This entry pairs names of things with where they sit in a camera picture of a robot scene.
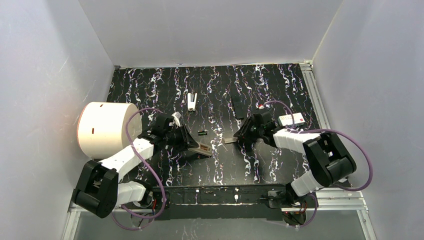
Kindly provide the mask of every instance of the black marble table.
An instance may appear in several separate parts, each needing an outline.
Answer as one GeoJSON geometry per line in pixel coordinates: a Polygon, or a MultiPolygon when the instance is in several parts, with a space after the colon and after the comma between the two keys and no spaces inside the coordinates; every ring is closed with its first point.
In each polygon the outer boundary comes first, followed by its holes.
{"type": "MultiPolygon", "coordinates": [[[[300,153],[261,142],[253,146],[224,144],[224,138],[232,137],[243,123],[235,119],[231,95],[240,95],[246,115],[259,104],[281,100],[294,113],[302,113],[306,121],[302,128],[319,128],[298,64],[117,69],[107,101],[134,103],[139,109],[151,107],[169,114],[180,112],[192,137],[212,145],[210,158],[170,148],[148,160],[165,186],[286,184],[307,171],[308,162],[300,153]],[[195,112],[187,110],[187,93],[197,93],[195,112]],[[198,130],[207,130],[207,135],[198,136],[198,130]]],[[[287,114],[279,104],[270,109],[275,119],[287,114]]],[[[155,116],[154,112],[144,113],[143,126],[155,116]]],[[[156,186],[145,166],[133,174],[156,186]]]]}

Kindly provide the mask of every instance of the black rectangular object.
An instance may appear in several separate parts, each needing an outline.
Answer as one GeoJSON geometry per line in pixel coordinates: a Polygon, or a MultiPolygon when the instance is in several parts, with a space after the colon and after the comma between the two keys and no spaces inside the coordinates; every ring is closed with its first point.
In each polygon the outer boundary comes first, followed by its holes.
{"type": "Polygon", "coordinates": [[[239,95],[232,95],[231,96],[231,104],[232,109],[235,113],[235,119],[245,119],[245,112],[243,111],[243,103],[242,98],[239,95]]]}

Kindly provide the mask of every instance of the white cylinder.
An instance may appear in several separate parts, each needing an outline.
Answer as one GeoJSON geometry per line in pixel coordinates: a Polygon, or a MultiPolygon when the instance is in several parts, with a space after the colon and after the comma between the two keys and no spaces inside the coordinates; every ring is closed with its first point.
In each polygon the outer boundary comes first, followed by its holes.
{"type": "MultiPolygon", "coordinates": [[[[90,158],[106,159],[130,144],[125,125],[138,109],[133,103],[91,102],[82,110],[76,129],[81,150],[90,158]]],[[[128,125],[134,140],[142,133],[138,113],[128,125]]]]}

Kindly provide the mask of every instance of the white box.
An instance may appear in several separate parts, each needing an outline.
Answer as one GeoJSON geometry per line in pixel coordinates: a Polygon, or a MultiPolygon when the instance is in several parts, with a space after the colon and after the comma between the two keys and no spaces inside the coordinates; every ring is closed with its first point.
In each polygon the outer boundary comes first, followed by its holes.
{"type": "MultiPolygon", "coordinates": [[[[300,112],[293,113],[293,117],[294,117],[294,125],[300,126],[305,123],[305,119],[302,116],[302,113],[300,112]]],[[[290,127],[293,124],[292,116],[290,114],[279,116],[278,123],[281,127],[285,127],[287,125],[290,127]]]]}

